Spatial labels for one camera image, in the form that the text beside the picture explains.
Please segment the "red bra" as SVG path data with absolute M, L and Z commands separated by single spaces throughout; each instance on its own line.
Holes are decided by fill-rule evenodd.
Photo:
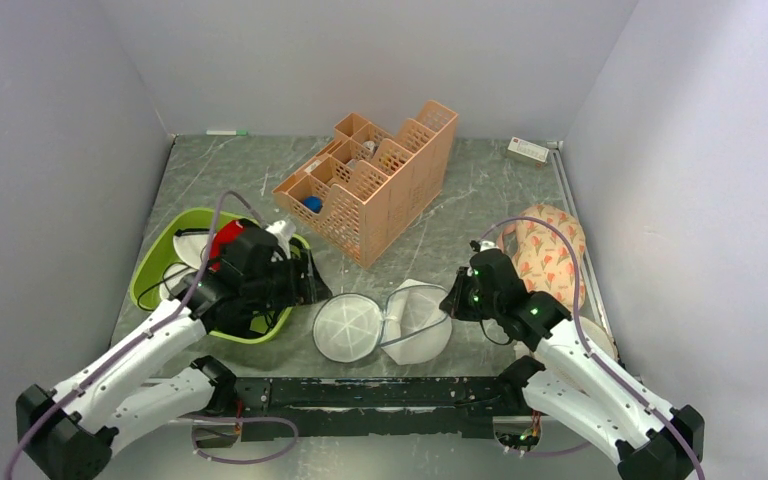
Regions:
M 246 229 L 245 224 L 241 219 L 233 220 L 224 225 L 213 237 L 210 245 L 209 260 L 211 264 L 208 269 L 216 272 L 220 268 L 219 259 L 222 254 L 222 249 L 232 243 L 240 234 Z

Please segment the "black mounting rail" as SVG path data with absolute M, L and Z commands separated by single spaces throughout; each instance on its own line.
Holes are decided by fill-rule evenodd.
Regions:
M 246 441 L 291 437 L 457 434 L 491 439 L 504 418 L 529 419 L 522 396 L 493 376 L 363 379 L 240 377 Z

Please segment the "white bra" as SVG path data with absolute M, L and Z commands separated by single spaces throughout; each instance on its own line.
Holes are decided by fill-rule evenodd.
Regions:
M 169 296 L 170 289 L 186 274 L 195 272 L 200 267 L 207 247 L 208 233 L 209 230 L 204 228 L 178 229 L 173 233 L 173 259 L 161 275 L 161 283 L 158 286 L 158 296 L 161 300 Z

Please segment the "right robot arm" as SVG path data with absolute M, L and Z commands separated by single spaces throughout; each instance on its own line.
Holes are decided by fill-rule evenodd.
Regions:
M 510 258 L 491 242 L 458 269 L 443 312 L 461 321 L 495 321 L 531 355 L 499 378 L 510 413 L 529 408 L 562 423 L 601 451 L 623 479 L 687 479 L 698 472 L 704 419 L 647 389 L 584 333 L 547 292 L 526 289 Z

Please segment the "small white red box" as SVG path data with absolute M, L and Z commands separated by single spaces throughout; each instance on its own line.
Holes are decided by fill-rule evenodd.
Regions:
M 507 158 L 533 161 L 536 164 L 545 165 L 549 160 L 550 150 L 519 137 L 512 137 L 506 147 L 505 154 Z

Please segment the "orange plastic organizer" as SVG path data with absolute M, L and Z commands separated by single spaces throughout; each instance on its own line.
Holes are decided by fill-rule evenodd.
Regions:
M 276 204 L 368 268 L 440 194 L 458 114 L 427 101 L 391 134 L 358 113 L 272 191 Z M 319 213 L 302 201 L 320 197 Z

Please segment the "green plastic basin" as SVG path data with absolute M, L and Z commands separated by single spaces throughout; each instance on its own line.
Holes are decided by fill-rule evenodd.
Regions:
M 180 213 L 165 227 L 160 236 L 149 248 L 148 253 L 139 263 L 136 272 L 132 276 L 129 286 L 129 294 L 132 303 L 137 308 L 146 312 L 152 312 L 161 302 L 161 299 L 158 296 L 158 286 L 161 283 L 161 275 L 171 264 L 173 259 L 173 233 L 178 229 L 208 229 L 213 213 L 214 210 L 212 208 L 206 207 L 188 209 Z M 254 345 L 265 343 L 272 340 L 281 331 L 290 318 L 291 313 L 286 320 L 279 324 L 276 330 L 260 340 L 243 340 L 241 338 L 232 337 L 222 333 L 219 328 L 213 330 L 210 335 L 240 344 Z

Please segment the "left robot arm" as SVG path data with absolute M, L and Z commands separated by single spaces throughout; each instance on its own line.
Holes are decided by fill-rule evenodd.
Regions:
M 235 374 L 212 356 L 150 384 L 168 360 L 215 330 L 329 298 L 309 245 L 290 223 L 209 234 L 199 267 L 130 334 L 71 377 L 32 385 L 16 401 L 19 453 L 51 479 L 95 478 L 125 446 L 191 413 L 243 420 Z

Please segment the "beige mesh laundry bag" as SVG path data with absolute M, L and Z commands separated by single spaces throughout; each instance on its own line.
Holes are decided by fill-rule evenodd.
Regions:
M 580 317 L 580 324 L 593 346 L 598 346 L 612 360 L 618 360 L 618 351 L 613 337 L 600 324 L 585 316 Z

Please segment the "green white marker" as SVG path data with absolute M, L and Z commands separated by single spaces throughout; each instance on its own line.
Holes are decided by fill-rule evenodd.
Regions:
M 249 132 L 247 130 L 209 129 L 205 131 L 205 134 L 211 136 L 247 136 Z

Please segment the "white mesh laundry bag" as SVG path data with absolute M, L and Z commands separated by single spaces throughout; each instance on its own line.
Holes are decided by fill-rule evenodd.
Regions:
M 446 290 L 407 279 L 383 303 L 360 293 L 325 301 L 312 326 L 313 341 L 327 359 L 360 361 L 381 349 L 398 365 L 429 362 L 448 345 L 453 322 L 439 304 Z

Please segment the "black bra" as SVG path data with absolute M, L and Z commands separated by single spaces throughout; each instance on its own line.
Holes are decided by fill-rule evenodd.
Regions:
M 223 313 L 219 330 L 243 340 L 260 340 L 276 330 L 291 312 L 292 307 L 266 311 L 230 306 Z

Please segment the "floral pink bra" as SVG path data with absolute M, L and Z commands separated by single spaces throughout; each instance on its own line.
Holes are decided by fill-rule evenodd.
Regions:
M 521 214 L 539 218 L 560 232 L 555 233 L 532 220 L 511 222 L 500 232 L 497 245 L 511 256 L 527 290 L 546 291 L 567 309 L 572 309 L 575 282 L 572 261 L 581 261 L 586 249 L 580 222 L 570 213 L 547 204 L 533 205 Z

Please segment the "blue ball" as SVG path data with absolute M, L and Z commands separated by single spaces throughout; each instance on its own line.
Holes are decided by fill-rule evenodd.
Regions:
M 317 196 L 306 197 L 302 201 L 302 204 L 313 213 L 319 213 L 323 208 L 323 201 L 320 197 Z

